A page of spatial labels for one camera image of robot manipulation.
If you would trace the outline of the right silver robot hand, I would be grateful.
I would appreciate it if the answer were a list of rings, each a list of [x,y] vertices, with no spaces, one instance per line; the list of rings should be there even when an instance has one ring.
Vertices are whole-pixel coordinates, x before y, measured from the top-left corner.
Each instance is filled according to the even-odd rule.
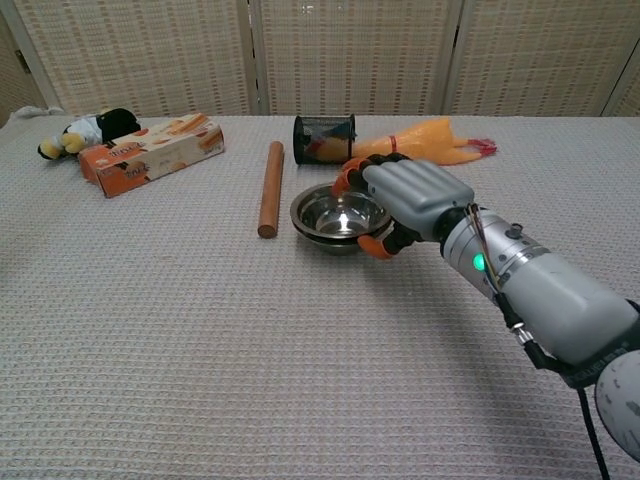
[[[349,160],[331,193],[368,192],[391,217],[392,231],[385,237],[361,235],[360,248],[378,259],[390,259],[415,242],[436,242],[436,225],[451,209],[472,203],[473,189],[446,169],[400,153],[374,154]]]

